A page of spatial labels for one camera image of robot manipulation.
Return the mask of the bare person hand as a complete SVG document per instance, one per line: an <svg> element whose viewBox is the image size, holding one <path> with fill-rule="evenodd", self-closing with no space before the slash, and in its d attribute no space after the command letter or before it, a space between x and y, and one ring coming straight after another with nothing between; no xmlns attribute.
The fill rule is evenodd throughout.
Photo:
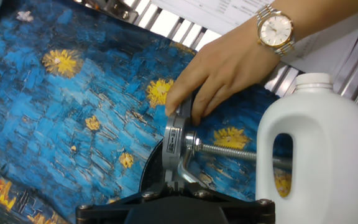
<svg viewBox="0 0 358 224"><path fill-rule="evenodd" d="M206 44L181 72L167 93L165 114L171 115L194 90L193 124L218 105L249 86L261 82L278 64L280 57L258 44L253 17Z"/></svg>

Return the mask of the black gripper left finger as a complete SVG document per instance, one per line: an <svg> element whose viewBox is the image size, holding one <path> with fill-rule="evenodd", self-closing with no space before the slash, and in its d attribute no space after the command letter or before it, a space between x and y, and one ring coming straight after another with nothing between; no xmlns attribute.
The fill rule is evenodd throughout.
<svg viewBox="0 0 358 224"><path fill-rule="evenodd" d="M144 208L151 202L173 196L177 182L157 182L149 188L106 205L85 204L75 210L76 224L124 223L135 208Z"/></svg>

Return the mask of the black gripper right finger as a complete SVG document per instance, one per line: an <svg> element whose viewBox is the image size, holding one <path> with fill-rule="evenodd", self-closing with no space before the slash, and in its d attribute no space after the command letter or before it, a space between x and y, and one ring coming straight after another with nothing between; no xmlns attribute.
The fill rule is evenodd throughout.
<svg viewBox="0 0 358 224"><path fill-rule="evenodd" d="M185 223L275 223L271 200L245 202L197 183L180 187L180 198Z"/></svg>

